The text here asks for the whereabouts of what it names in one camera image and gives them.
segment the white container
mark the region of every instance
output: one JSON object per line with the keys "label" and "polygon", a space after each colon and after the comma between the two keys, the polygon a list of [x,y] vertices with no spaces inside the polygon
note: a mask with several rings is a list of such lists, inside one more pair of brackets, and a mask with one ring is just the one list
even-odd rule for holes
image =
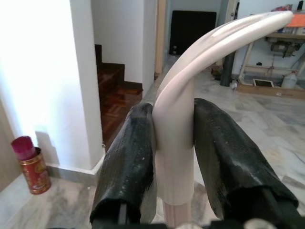
{"label": "white container", "polygon": [[294,89],[297,82],[297,77],[294,72],[284,77],[282,88]]}

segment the orange object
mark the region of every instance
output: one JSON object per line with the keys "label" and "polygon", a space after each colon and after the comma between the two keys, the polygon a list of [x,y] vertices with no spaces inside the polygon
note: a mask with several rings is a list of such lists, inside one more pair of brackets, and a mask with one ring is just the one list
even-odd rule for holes
{"label": "orange object", "polygon": [[305,14],[296,13],[287,27],[305,27]]}
{"label": "orange object", "polygon": [[31,194],[37,195],[47,191],[51,186],[51,182],[41,154],[41,149],[36,147],[35,150],[37,156],[30,160],[19,160],[19,164],[21,165]]}

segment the white curved plastic part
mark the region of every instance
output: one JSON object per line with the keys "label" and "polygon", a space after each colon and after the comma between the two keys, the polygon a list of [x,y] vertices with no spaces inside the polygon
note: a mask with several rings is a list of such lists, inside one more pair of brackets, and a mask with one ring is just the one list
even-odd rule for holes
{"label": "white curved plastic part", "polygon": [[193,77],[235,50],[284,27],[292,12],[253,15],[224,24],[197,40],[164,78],[152,111],[157,138],[158,195],[181,206],[193,196]]}

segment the red tin can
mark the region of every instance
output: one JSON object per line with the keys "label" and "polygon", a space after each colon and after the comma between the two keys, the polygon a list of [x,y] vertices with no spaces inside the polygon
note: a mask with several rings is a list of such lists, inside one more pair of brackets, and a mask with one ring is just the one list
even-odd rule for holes
{"label": "red tin can", "polygon": [[30,160],[19,161],[21,169],[27,180],[31,194],[37,195],[44,193],[51,187],[46,164],[44,163],[41,149],[35,147],[37,156]]}

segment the wooden staircase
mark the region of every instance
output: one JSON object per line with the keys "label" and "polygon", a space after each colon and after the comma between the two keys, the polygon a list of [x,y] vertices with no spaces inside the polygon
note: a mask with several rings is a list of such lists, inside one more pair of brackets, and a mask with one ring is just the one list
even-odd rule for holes
{"label": "wooden staircase", "polygon": [[103,142],[108,150],[130,108],[141,101],[142,84],[124,81],[124,64],[103,63],[101,45],[95,45],[95,55]]}

